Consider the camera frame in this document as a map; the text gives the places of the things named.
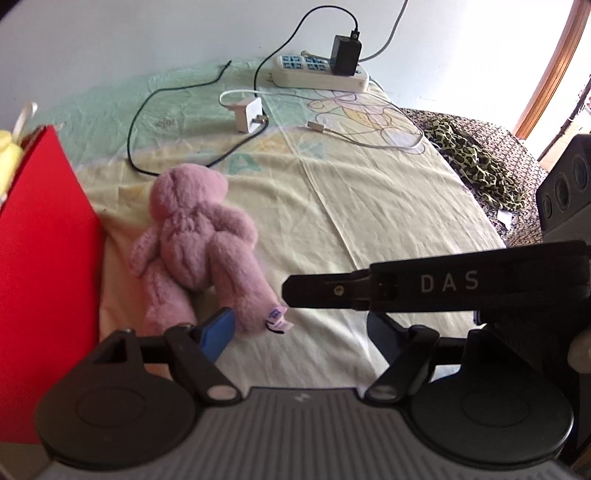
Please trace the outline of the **pink plush teddy bear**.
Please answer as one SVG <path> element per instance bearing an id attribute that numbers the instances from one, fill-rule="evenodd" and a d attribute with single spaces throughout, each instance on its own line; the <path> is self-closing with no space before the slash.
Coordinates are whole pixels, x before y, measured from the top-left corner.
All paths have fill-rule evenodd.
<path id="1" fill-rule="evenodd" d="M 128 255 L 144 291 L 143 334 L 195 323 L 189 295 L 208 288 L 235 314 L 240 336 L 283 334 L 293 326 L 256 260 L 256 225 L 242 209 L 224 204 L 227 193 L 221 173 L 194 164 L 170 168 L 154 181 L 153 223 Z"/>

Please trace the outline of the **yellow tiger plush toy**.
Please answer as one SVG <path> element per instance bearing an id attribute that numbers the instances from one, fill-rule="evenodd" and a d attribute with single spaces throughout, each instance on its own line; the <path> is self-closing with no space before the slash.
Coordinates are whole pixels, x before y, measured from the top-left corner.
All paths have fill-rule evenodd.
<path id="1" fill-rule="evenodd" d="M 1 130 L 0 147 L 0 201 L 4 204 L 16 176 L 23 157 L 21 146 L 23 132 L 27 123 L 35 116 L 38 110 L 36 102 L 29 102 L 21 110 L 12 131 Z"/>

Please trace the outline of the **dark patterned blanket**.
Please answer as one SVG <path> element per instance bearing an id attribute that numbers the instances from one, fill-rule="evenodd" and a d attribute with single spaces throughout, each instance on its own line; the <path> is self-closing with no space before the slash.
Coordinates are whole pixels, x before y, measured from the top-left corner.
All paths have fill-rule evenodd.
<path id="1" fill-rule="evenodd" d="M 451 114 L 405 113 L 458 174 L 506 246 L 542 241 L 535 194 L 547 173 L 509 130 Z"/>

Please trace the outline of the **green leopard print cloth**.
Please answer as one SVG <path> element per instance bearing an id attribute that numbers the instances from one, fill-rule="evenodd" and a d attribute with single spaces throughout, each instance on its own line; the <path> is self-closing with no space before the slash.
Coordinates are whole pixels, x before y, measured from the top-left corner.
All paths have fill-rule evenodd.
<path id="1" fill-rule="evenodd" d="M 517 179 L 470 135 L 447 120 L 431 121 L 424 133 L 461 179 L 487 204 L 510 212 L 524 208 L 525 196 Z"/>

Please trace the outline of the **red cardboard box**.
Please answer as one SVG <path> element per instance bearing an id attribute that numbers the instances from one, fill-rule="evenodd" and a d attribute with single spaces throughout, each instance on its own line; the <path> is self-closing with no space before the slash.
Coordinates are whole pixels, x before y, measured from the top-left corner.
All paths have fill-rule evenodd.
<path id="1" fill-rule="evenodd" d="M 1 208 L 1 439 L 35 444 L 45 393 L 98 342 L 105 233 L 51 126 Z"/>

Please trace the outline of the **pastel cartoon bed sheet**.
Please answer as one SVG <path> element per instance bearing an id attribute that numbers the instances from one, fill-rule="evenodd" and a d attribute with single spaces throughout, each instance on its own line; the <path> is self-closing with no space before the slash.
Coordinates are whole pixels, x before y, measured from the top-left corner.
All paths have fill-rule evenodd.
<path id="1" fill-rule="evenodd" d="M 252 97 L 266 122 L 238 132 L 231 106 Z M 253 63 L 232 62 L 97 88 L 35 121 L 56 128 L 107 233 L 102 335 L 141 324 L 126 257 L 150 222 L 152 174 L 181 163 L 213 164 L 228 178 L 228 203 L 256 223 L 273 287 L 291 274 L 503 245 L 452 168 L 378 90 L 280 90 Z"/>

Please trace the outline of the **white usb charger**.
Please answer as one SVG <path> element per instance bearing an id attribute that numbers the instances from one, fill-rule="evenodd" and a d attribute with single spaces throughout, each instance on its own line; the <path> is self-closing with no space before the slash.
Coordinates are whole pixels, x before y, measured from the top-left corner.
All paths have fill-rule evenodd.
<path id="1" fill-rule="evenodd" d="M 235 127 L 238 132 L 252 134 L 266 122 L 263 102 L 259 97 L 245 98 L 231 106 L 235 113 Z"/>

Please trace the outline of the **white power strip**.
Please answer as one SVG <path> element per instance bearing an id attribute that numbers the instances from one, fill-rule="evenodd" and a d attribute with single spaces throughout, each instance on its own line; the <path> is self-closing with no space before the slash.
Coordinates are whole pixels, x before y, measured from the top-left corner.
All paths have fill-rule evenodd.
<path id="1" fill-rule="evenodd" d="M 332 73 L 328 60 L 301 55 L 276 55 L 271 64 L 271 80 L 278 87 L 365 92 L 369 74 L 363 67 L 356 68 L 353 76 Z"/>

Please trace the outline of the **black power adapter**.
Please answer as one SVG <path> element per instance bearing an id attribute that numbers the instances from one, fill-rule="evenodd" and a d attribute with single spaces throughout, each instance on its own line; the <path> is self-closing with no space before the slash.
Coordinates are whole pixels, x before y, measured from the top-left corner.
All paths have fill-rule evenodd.
<path id="1" fill-rule="evenodd" d="M 346 77 L 356 74 L 356 67 L 362 51 L 359 37 L 358 30 L 353 30 L 349 36 L 335 35 L 331 57 L 329 57 L 332 74 Z"/>

